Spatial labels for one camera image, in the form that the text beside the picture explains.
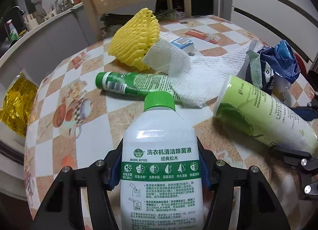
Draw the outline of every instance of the green tube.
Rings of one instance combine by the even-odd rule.
[[[231,76],[213,108],[214,116],[268,146],[282,146],[315,155],[313,128],[279,100]]]
[[[165,91],[180,102],[165,75],[101,72],[97,74],[95,83],[99,89],[126,95],[146,96],[150,92]]]

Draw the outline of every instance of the dettol bottle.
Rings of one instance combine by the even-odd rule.
[[[149,93],[124,134],[120,204],[123,230],[203,227],[196,132],[167,92]]]

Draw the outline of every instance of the checkered tablecloth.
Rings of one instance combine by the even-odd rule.
[[[256,38],[216,16],[165,21],[160,23],[160,29],[191,39],[196,49],[192,53],[194,56],[220,56]],[[135,97],[102,95],[95,86],[99,72],[135,71],[107,54],[110,40],[105,39],[65,59],[39,87],[27,129],[24,159],[26,191],[33,217],[63,166],[83,168],[103,159],[108,151],[117,147],[124,131],[143,112],[143,102]],[[285,95],[285,103],[306,106],[313,95],[313,89],[300,75]],[[269,157],[265,145],[239,132],[229,133],[214,121],[212,106],[215,101],[206,102],[202,109],[177,105],[176,111],[190,121],[204,147],[212,150],[218,159],[236,167],[258,166],[279,198],[291,229],[303,227],[316,204],[298,200],[296,172]],[[311,124],[318,132],[318,123]],[[109,197],[120,226],[120,186],[109,192]],[[205,214],[211,198],[211,194],[204,191]],[[234,229],[238,206],[239,191],[235,189],[230,229]],[[82,207],[85,229],[92,229],[85,189],[82,190]]]

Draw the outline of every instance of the tree icon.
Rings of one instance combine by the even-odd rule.
[[[183,165],[182,163],[180,163],[178,172],[179,172],[179,173],[182,173],[182,172],[184,172],[184,171],[185,171],[184,165]]]

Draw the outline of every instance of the yellow foam net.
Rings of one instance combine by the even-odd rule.
[[[152,11],[141,9],[112,38],[108,54],[138,70],[149,69],[142,59],[159,40],[159,23]]]

